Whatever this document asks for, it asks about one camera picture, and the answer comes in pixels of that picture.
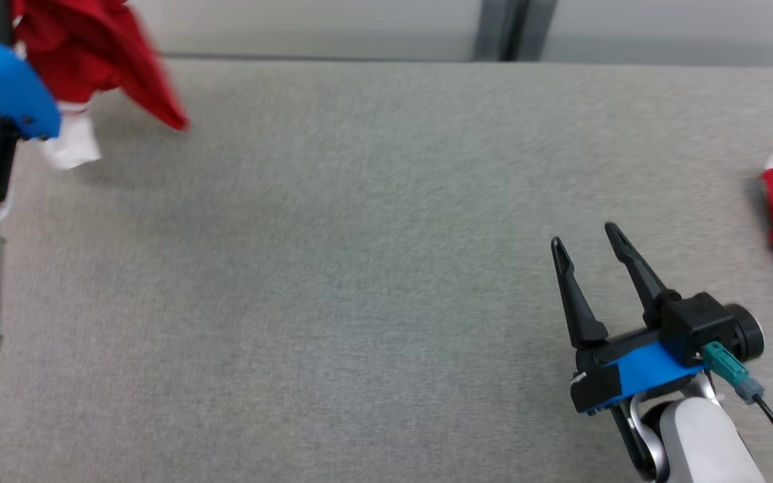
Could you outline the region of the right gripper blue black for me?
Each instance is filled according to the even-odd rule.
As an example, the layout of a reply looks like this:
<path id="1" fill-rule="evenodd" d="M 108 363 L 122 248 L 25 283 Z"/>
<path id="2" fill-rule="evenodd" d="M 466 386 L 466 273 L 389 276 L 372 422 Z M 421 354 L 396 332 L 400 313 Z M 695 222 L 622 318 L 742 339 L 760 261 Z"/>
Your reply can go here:
<path id="1" fill-rule="evenodd" d="M 613 253 L 629 273 L 646 327 L 661 328 L 663 306 L 680 300 L 680 294 L 666 287 L 616 223 L 605 223 L 605 233 Z M 610 411 L 642 479 L 668 480 L 670 465 L 662 438 L 641 421 L 637 407 L 648 398 L 681 391 L 706 369 L 705 365 L 679 364 L 648 332 L 608 341 L 607 328 L 593 315 L 579 287 L 564 242 L 553 237 L 550 251 L 568 339 L 576 349 L 576 373 L 570 383 L 576 412 L 592 416 Z"/>

